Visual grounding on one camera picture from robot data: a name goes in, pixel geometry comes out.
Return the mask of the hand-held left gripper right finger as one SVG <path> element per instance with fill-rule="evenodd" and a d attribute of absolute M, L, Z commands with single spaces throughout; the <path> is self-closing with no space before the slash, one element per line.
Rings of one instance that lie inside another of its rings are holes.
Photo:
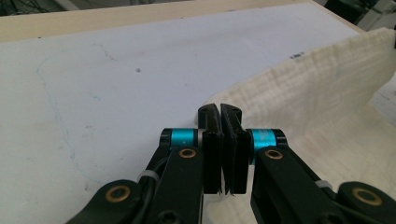
<path fill-rule="evenodd" d="M 286 145 L 287 138 L 279 129 L 244 129 L 242 110 L 233 105 L 221 104 L 220 116 L 224 134 L 222 171 L 225 191 L 245 194 L 248 167 L 255 164 L 257 152 L 263 147 Z"/>

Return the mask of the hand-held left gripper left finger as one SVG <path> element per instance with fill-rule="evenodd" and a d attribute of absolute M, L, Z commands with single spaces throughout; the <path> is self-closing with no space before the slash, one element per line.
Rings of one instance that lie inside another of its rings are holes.
<path fill-rule="evenodd" d="M 160 135 L 160 146 L 198 147 L 204 153 L 204 194 L 221 192 L 221 148 L 223 133 L 220 114 L 215 104 L 198 109 L 198 128 L 165 128 Z"/>

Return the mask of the cream towel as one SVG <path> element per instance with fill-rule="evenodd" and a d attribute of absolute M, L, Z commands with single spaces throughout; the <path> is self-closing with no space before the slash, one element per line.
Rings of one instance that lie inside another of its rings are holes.
<path fill-rule="evenodd" d="M 246 128 L 277 128 L 334 187 L 360 181 L 396 200 L 396 31 L 381 28 L 298 53 L 211 97 Z"/>

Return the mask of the white foam mat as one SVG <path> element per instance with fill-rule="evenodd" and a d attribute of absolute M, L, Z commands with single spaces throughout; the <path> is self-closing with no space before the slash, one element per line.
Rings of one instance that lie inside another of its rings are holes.
<path fill-rule="evenodd" d="M 212 96 L 360 34 L 311 0 L 0 17 L 0 224 L 64 224 Z"/>

